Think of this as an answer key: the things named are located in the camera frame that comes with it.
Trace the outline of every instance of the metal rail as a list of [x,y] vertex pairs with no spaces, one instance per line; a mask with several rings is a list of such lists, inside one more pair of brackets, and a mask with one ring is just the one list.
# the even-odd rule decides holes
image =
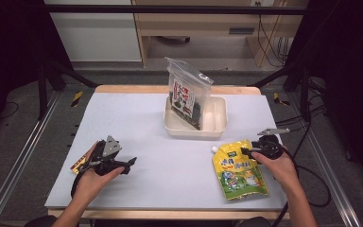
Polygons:
[[307,15],[321,9],[290,7],[226,7],[226,6],[135,6],[135,5],[24,5],[27,10],[67,13],[187,13],[187,14],[261,14]]
[[5,179],[4,183],[2,184],[0,188],[0,215],[6,205],[6,203],[9,200],[9,197],[16,186],[17,182],[20,179],[20,176],[22,175],[22,172],[24,168],[26,167],[26,164],[28,162],[29,157],[34,151],[34,148],[36,147],[38,141],[40,140],[40,137],[43,133],[43,130],[49,121],[49,118],[51,117],[52,113],[54,112],[55,106],[58,102],[58,99],[61,95],[61,92],[54,92],[49,104],[48,104],[48,110],[43,117],[42,120],[38,121],[35,125],[32,133],[29,135],[25,146],[23,147],[19,157],[17,158],[16,162],[14,163],[13,167],[10,170],[10,173],[8,174],[7,178]]
[[[299,103],[300,101],[297,99],[296,96],[287,93],[290,100],[292,100],[292,106],[298,115],[301,114],[299,110]],[[348,227],[359,227],[361,226],[359,219],[353,209],[352,205],[350,204],[349,199],[346,196],[340,182],[335,175],[335,171],[331,168],[326,156],[324,155],[320,143],[317,140],[314,132],[309,129],[308,132],[308,141],[310,143],[312,153],[314,154],[315,160],[317,161],[318,167],[320,168],[320,172],[324,180],[328,183],[332,198],[335,201],[335,205],[337,207],[338,212],[341,215],[341,218],[344,221],[344,224]]]

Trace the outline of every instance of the wooden table edge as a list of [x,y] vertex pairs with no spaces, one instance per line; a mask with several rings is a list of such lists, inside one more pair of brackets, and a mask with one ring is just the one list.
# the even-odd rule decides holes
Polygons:
[[[244,86],[212,86],[212,95],[261,95],[256,87]],[[100,85],[95,88],[96,93],[147,93],[166,94],[167,85]]]
[[[59,217],[63,209],[48,209],[48,215]],[[203,211],[203,210],[102,210],[87,209],[83,218],[103,219],[248,219],[263,217],[276,219],[281,211]],[[290,219],[288,212],[283,219]]]

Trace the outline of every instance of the clear plastic bag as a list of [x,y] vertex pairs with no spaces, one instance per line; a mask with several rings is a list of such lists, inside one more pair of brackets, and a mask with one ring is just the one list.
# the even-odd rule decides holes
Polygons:
[[185,61],[166,59],[172,110],[195,129],[202,130],[205,102],[214,81]]

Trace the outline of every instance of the white cabinet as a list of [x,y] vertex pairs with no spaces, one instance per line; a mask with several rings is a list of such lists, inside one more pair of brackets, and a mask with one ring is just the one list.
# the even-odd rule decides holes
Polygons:
[[[130,0],[45,0],[46,4],[130,5]],[[51,13],[70,61],[141,61],[131,13]]]

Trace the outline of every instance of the hand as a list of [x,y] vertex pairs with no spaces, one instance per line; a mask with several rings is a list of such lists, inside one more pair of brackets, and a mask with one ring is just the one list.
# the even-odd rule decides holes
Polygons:
[[[96,143],[88,150],[86,160],[91,156],[95,146]],[[119,167],[103,176],[96,174],[92,168],[88,169],[79,180],[74,197],[82,197],[85,200],[92,201],[102,188],[112,179],[119,176],[124,169],[124,167]]]
[[273,177],[278,181],[283,188],[287,185],[299,183],[296,168],[290,157],[283,153],[281,157],[271,160],[261,153],[253,152],[252,157],[258,162],[265,165],[273,174]]

